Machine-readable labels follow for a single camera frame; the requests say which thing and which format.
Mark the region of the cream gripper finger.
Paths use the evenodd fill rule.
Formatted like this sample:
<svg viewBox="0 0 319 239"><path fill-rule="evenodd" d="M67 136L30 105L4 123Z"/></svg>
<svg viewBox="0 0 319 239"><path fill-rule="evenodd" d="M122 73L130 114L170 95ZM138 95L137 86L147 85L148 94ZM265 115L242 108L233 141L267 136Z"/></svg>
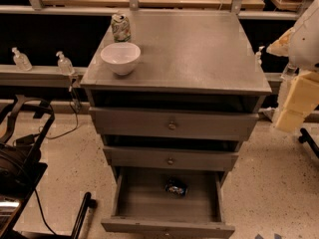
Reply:
<svg viewBox="0 0 319 239"><path fill-rule="evenodd" d="M274 55L277 57L288 57L290 39L293 33L294 33L294 28L291 27L290 29L285 31L276 41L271 43L266 48L266 52L270 55Z"/></svg>

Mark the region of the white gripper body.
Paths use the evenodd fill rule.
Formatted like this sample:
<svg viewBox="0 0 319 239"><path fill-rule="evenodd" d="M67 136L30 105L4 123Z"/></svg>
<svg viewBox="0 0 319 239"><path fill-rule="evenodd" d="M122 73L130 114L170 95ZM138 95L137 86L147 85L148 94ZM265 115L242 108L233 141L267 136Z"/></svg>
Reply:
<svg viewBox="0 0 319 239"><path fill-rule="evenodd" d="M288 84L288 91L279 95L279 114L275 127L292 132L319 106L319 73L302 71Z"/></svg>

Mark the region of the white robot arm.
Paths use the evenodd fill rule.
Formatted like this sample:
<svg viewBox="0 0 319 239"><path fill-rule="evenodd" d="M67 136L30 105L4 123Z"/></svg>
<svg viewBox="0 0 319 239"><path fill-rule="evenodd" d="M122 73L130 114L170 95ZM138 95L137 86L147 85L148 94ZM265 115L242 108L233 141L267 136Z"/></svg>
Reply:
<svg viewBox="0 0 319 239"><path fill-rule="evenodd" d="M287 57L282 74L275 127L291 132L301 127L319 105L319 0L308 9L266 52Z"/></svg>

